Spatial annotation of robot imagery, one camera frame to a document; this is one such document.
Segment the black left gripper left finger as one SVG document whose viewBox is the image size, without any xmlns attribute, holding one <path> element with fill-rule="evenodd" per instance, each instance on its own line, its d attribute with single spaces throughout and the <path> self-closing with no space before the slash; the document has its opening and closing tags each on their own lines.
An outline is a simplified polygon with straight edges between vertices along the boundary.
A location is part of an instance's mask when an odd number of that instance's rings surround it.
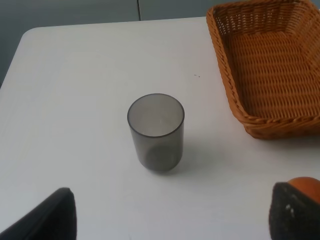
<svg viewBox="0 0 320 240">
<path fill-rule="evenodd" d="M 70 188 L 53 192 L 33 210 L 0 233 L 2 240 L 75 240 L 77 211 Z"/>
</svg>

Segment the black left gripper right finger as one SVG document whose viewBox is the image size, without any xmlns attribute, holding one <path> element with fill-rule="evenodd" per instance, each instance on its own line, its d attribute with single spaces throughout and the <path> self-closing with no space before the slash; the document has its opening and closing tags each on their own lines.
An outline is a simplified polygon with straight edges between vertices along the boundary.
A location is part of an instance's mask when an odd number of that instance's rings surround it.
<svg viewBox="0 0 320 240">
<path fill-rule="evenodd" d="M 289 183 L 277 182 L 272 189 L 268 224 L 272 240 L 318 240 L 320 204 Z"/>
</svg>

